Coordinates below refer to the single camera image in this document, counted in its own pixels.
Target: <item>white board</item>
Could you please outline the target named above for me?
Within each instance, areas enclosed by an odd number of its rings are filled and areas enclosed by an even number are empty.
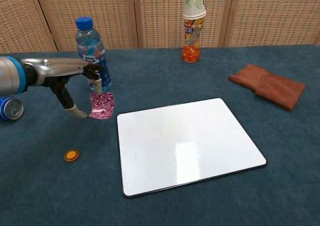
[[[128,197],[267,164],[220,98],[119,114],[117,126]]]

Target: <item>pink wrapper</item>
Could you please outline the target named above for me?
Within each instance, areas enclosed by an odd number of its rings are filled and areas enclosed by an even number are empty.
[[[91,93],[90,101],[92,111],[89,117],[96,119],[108,119],[114,112],[114,95],[111,92],[107,93]]]

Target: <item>wicker panel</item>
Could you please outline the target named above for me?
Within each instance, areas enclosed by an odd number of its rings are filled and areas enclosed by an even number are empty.
[[[92,17],[94,27],[99,31],[106,48],[138,47],[133,0],[40,0],[40,2],[60,51],[77,50],[75,19],[81,16]]]
[[[0,0],[0,52],[56,50],[36,3],[35,0]]]
[[[319,28],[320,0],[237,0],[225,45],[311,44]]]
[[[184,0],[135,0],[140,48],[181,47]],[[204,0],[207,16],[201,46],[217,47],[226,0]]]

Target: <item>white paper cup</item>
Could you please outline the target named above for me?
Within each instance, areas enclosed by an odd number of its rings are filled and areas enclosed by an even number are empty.
[[[204,0],[183,0],[183,17],[196,20],[206,15]]]

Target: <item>soda can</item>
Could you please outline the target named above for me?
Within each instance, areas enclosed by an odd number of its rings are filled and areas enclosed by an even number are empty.
[[[24,113],[24,106],[15,97],[0,97],[0,120],[13,121],[19,119]]]

